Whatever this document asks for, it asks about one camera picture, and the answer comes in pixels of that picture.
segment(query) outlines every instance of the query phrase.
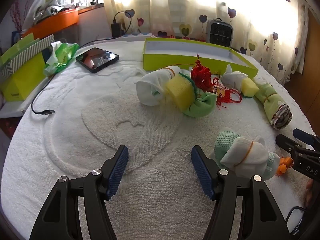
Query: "open box lid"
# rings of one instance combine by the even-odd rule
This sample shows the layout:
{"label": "open box lid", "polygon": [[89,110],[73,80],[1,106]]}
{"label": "open box lid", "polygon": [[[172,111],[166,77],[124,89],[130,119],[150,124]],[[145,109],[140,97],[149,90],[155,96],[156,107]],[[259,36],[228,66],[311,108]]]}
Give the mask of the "open box lid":
{"label": "open box lid", "polygon": [[21,66],[23,66],[29,59],[33,56],[49,47],[51,43],[54,42],[54,36],[50,35],[27,49],[20,52],[15,57],[8,60],[1,68],[0,68],[0,84],[13,75]]}
{"label": "open box lid", "polygon": [[228,64],[253,78],[258,69],[238,52],[216,44],[170,38],[146,38],[143,49],[143,69],[154,71],[170,65],[188,69],[194,66],[199,54],[200,62],[211,73],[222,75]]}

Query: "red thread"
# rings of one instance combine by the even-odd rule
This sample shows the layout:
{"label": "red thread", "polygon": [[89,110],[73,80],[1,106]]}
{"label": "red thread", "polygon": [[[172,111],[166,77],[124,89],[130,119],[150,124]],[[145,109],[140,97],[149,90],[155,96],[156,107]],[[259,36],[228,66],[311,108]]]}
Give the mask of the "red thread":
{"label": "red thread", "polygon": [[[217,77],[214,77],[211,82],[210,69],[201,65],[198,53],[197,57],[198,60],[196,61],[196,66],[191,71],[191,79],[194,81],[196,86],[204,92],[216,93],[218,95],[216,103],[218,108],[219,106],[222,106],[222,103],[240,103],[242,101],[242,97],[237,90],[227,89],[223,84],[219,84],[219,79]],[[231,98],[231,94],[238,94],[240,100],[233,100]]]}
{"label": "red thread", "polygon": [[191,70],[191,79],[204,92],[212,92],[211,71],[209,68],[201,65],[198,53],[197,57],[196,66]]}

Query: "space heater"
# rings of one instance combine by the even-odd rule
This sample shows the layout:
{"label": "space heater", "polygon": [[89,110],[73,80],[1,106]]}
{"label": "space heater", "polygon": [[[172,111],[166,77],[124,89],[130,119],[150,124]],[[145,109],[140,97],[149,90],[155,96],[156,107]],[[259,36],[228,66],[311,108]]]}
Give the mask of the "space heater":
{"label": "space heater", "polygon": [[220,18],[209,20],[205,33],[206,42],[230,48],[233,28],[229,23],[223,22]]}

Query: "black cable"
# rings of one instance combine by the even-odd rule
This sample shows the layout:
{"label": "black cable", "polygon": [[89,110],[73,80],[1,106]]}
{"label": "black cable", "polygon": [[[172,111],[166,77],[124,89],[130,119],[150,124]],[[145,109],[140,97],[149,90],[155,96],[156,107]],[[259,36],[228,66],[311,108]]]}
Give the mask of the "black cable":
{"label": "black cable", "polygon": [[289,211],[289,213],[288,213],[288,215],[287,215],[287,218],[285,219],[285,223],[288,223],[289,218],[290,218],[292,212],[293,212],[295,209],[299,209],[299,210],[301,210],[301,211],[303,211],[303,212],[306,212],[306,211],[307,211],[306,209],[304,209],[304,208],[302,208],[302,207],[299,207],[299,206],[293,207],[293,208]]}
{"label": "black cable", "polygon": [[[116,15],[117,15],[118,13],[122,13],[122,12],[125,13],[125,14],[128,14],[128,15],[130,16],[130,23],[129,23],[128,28],[125,30],[125,32],[124,32],[121,36],[123,36],[123,35],[125,35],[125,34],[127,33],[127,31],[128,31],[129,28],[130,28],[131,21],[132,21],[132,17],[131,17],[131,15],[130,15],[130,13],[125,12],[125,11],[117,12],[117,13],[115,14],[115,17],[114,17],[113,21],[116,20]],[[83,44],[81,47],[79,47],[79,49],[82,48],[83,46],[91,43],[91,42],[114,40],[114,39],[120,38],[121,36],[115,37],[115,38],[107,38],[107,39],[89,41],[89,42]],[[32,112],[33,112],[34,114],[45,114],[45,115],[49,115],[49,114],[54,114],[54,113],[55,113],[55,111],[53,111],[53,110],[51,110],[51,109],[47,109],[47,110],[44,110],[44,111],[42,111],[42,112],[37,112],[37,111],[35,111],[35,110],[33,109],[33,102],[36,100],[36,98],[38,97],[38,95],[47,87],[47,85],[49,85],[49,83],[50,83],[51,80],[55,77],[55,75],[56,75],[56,73],[52,75],[52,77],[50,78],[50,80],[48,81],[48,83],[47,83],[47,84],[37,93],[37,95],[33,98],[32,102],[31,102],[31,110],[32,110]]]}
{"label": "black cable", "polygon": [[89,42],[87,42],[87,43],[85,43],[85,44],[81,45],[81,46],[79,47],[79,49],[81,49],[82,47],[84,47],[85,45],[87,45],[87,44],[89,44],[89,43],[91,43],[91,42],[95,42],[95,41],[108,41],[108,40],[114,40],[114,39],[120,38],[120,37],[122,37],[123,35],[125,35],[125,34],[127,33],[127,31],[129,30],[129,28],[130,28],[131,21],[132,21],[132,17],[131,17],[131,15],[130,15],[130,13],[128,13],[128,12],[120,11],[120,12],[117,12],[117,13],[115,14],[115,17],[113,18],[113,21],[115,21],[115,20],[116,20],[116,15],[117,15],[118,13],[121,13],[121,12],[123,12],[123,13],[125,13],[125,14],[128,14],[128,15],[130,16],[130,23],[129,23],[129,26],[128,26],[128,28],[125,30],[125,32],[124,32],[121,36],[119,36],[119,37],[114,37],[114,38],[106,38],[106,39],[101,39],[101,40],[89,41]]}
{"label": "black cable", "polygon": [[36,100],[36,98],[38,97],[38,95],[47,87],[47,85],[49,85],[49,83],[51,82],[51,80],[55,77],[56,73],[52,75],[52,77],[50,78],[50,80],[48,81],[48,83],[36,94],[36,96],[33,98],[32,102],[31,102],[31,110],[34,114],[54,114],[55,111],[48,109],[48,110],[44,110],[42,112],[37,112],[33,109],[33,102]]}

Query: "window sill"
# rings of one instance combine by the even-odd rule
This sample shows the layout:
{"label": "window sill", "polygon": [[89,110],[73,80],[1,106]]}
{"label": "window sill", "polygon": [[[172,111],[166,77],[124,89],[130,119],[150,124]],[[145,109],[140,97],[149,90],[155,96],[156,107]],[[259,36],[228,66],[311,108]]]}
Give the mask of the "window sill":
{"label": "window sill", "polygon": [[78,10],[78,14],[82,14],[84,12],[91,11],[93,9],[97,9],[97,8],[101,8],[101,7],[104,7],[103,3],[98,3],[98,4],[95,4],[95,5],[91,5],[91,6],[88,6],[86,8],[79,9]]}

